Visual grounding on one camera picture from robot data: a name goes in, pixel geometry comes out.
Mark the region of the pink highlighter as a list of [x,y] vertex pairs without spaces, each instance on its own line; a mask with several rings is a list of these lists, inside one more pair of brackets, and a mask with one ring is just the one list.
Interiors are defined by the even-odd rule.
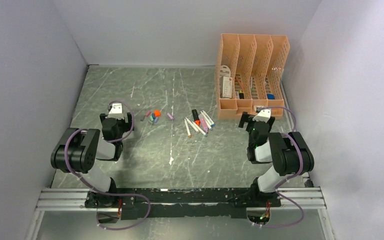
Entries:
[[198,117],[199,117],[202,129],[205,131],[205,133],[208,133],[209,128],[208,128],[208,125],[207,125],[207,122],[206,122],[205,118],[203,117],[202,114],[200,114]]

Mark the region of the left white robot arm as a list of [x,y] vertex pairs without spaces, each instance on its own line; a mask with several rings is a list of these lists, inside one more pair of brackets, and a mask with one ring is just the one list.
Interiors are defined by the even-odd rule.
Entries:
[[119,200],[113,178],[106,175],[96,161],[116,162],[123,152],[123,137],[134,130],[134,117],[114,113],[99,116],[101,129],[67,128],[50,156],[50,164],[64,173],[78,177],[90,191],[93,206],[100,203],[106,208],[114,207]]

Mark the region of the red capped white marker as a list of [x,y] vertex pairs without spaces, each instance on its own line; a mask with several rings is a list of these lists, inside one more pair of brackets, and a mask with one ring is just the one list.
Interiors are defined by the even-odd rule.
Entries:
[[203,113],[201,113],[200,115],[201,115],[202,118],[204,119],[207,128],[208,128],[209,130],[212,130],[213,127],[211,126],[211,122],[208,120],[208,118],[207,118]]

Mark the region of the green capped white marker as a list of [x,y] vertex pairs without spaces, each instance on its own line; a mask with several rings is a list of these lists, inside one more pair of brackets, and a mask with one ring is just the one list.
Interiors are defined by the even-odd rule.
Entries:
[[195,122],[192,123],[193,127],[198,130],[201,134],[203,134],[205,137],[208,135],[203,129],[201,129]]

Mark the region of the blue capped white marker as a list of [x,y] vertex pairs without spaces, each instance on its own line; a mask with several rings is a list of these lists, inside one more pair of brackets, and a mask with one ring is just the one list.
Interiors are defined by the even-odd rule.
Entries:
[[203,114],[205,120],[208,122],[208,125],[213,128],[215,126],[215,122],[209,117],[209,115],[204,110],[201,110],[201,113]]

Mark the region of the grey capped orange marker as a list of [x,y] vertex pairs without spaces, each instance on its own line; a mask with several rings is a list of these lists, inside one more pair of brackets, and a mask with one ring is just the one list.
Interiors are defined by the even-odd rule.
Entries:
[[184,122],[184,125],[185,125],[185,129],[186,129],[187,136],[188,136],[189,138],[191,138],[192,135],[191,135],[191,132],[190,132],[189,124],[188,124],[188,122],[187,122],[186,119],[184,119],[183,122]]

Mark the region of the black orange highlighter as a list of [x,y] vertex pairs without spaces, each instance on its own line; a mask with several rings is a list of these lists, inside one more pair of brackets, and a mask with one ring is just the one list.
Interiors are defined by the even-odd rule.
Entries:
[[194,121],[194,123],[195,123],[197,126],[200,126],[201,121],[200,121],[200,118],[199,118],[198,111],[197,111],[196,109],[192,109],[191,112],[192,112],[192,116],[193,116],[193,121]]

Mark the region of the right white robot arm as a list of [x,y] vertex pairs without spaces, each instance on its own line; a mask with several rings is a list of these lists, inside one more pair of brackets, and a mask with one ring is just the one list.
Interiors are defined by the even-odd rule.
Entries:
[[271,164],[250,187],[250,202],[262,207],[277,188],[287,180],[313,170],[315,160],[303,136],[298,131],[271,132],[275,118],[261,110],[257,115],[243,112],[239,128],[245,124],[248,132],[247,158],[252,164]]

